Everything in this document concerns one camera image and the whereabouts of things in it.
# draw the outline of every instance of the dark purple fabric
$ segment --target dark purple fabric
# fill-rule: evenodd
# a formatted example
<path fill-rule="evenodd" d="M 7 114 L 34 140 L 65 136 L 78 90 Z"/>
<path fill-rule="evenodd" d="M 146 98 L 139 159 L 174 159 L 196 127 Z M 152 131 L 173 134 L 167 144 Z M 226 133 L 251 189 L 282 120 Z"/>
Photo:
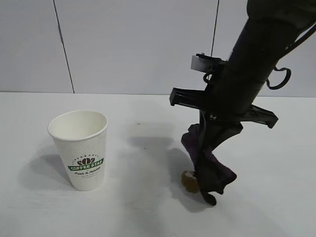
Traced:
<path fill-rule="evenodd" d="M 193 164 L 196 166 L 198 161 L 198 129 L 199 124 L 193 124 L 189 127 L 187 133 L 183 134 L 181 143 L 188 151 Z M 208 192 L 218 192 L 223 194 L 226 185 L 234 181 L 236 174 L 224 166 L 212 153 L 212 148 L 208 147 L 204 151 L 207 160 L 199 162 L 202 167 L 199 168 L 200 174 L 197 174 L 200 188 Z"/>

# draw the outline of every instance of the small cork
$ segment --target small cork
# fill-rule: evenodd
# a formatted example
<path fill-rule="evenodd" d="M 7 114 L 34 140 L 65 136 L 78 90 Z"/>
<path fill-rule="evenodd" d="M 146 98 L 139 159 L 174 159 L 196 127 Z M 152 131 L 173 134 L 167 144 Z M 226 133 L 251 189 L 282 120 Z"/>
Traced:
<path fill-rule="evenodd" d="M 186 188 L 187 192 L 196 194 L 199 192 L 198 181 L 194 176 L 193 171 L 185 170 L 181 175 L 181 183 Z"/>

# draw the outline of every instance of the white paper cup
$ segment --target white paper cup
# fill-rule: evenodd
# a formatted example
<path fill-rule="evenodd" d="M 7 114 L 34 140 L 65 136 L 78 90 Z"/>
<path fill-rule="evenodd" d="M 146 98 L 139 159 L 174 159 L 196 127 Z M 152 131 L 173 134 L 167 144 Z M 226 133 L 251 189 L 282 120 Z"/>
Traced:
<path fill-rule="evenodd" d="M 75 189 L 88 191 L 102 183 L 107 126 L 106 116 L 94 111 L 68 112 L 48 125 Z"/>

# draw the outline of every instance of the coffee star logo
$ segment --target coffee star logo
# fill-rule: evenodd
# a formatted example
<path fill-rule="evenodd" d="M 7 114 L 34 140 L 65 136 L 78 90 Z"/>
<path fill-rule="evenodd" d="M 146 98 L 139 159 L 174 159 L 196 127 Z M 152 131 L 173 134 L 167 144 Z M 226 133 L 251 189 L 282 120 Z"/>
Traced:
<path fill-rule="evenodd" d="M 103 163 L 104 158 L 99 159 L 98 155 L 84 155 L 73 160 L 73 165 L 68 166 L 71 171 L 85 170 L 97 167 Z"/>

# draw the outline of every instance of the cup rim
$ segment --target cup rim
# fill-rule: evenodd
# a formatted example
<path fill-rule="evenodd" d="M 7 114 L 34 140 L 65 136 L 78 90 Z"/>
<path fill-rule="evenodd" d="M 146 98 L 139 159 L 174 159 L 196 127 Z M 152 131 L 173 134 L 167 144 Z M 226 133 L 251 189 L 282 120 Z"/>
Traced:
<path fill-rule="evenodd" d="M 93 112 L 93 113 L 97 113 L 97 114 L 100 114 L 101 116 L 103 116 L 106 120 L 106 124 L 104 125 L 104 127 L 96 132 L 96 133 L 93 133 L 89 136 L 86 136 L 86 137 L 82 137 L 82 138 L 78 138 L 78 139 L 69 139 L 69 138 L 62 138 L 62 137 L 59 137 L 59 136 L 55 136 L 55 135 L 52 135 L 51 131 L 50 131 L 50 128 L 51 128 L 51 125 L 55 122 L 55 120 L 57 120 L 58 118 L 64 116 L 64 115 L 67 115 L 67 114 L 71 114 L 71 113 L 76 113 L 76 112 Z M 69 112 L 66 112 L 62 115 L 59 115 L 57 116 L 56 118 L 54 118 L 50 123 L 49 125 L 47 126 L 47 132 L 48 134 L 54 138 L 54 139 L 57 139 L 57 140 L 60 140 L 60 141 L 65 141 L 65 142 L 78 142 L 78 141 L 84 141 L 84 140 L 87 140 L 87 139 L 90 139 L 90 138 L 93 138 L 99 134 L 101 134 L 102 132 L 104 132 L 104 130 L 108 127 L 108 124 L 109 124 L 109 120 L 108 120 L 108 117 L 98 111 L 92 111 L 92 110 L 75 110 L 75 111 L 69 111 Z"/>

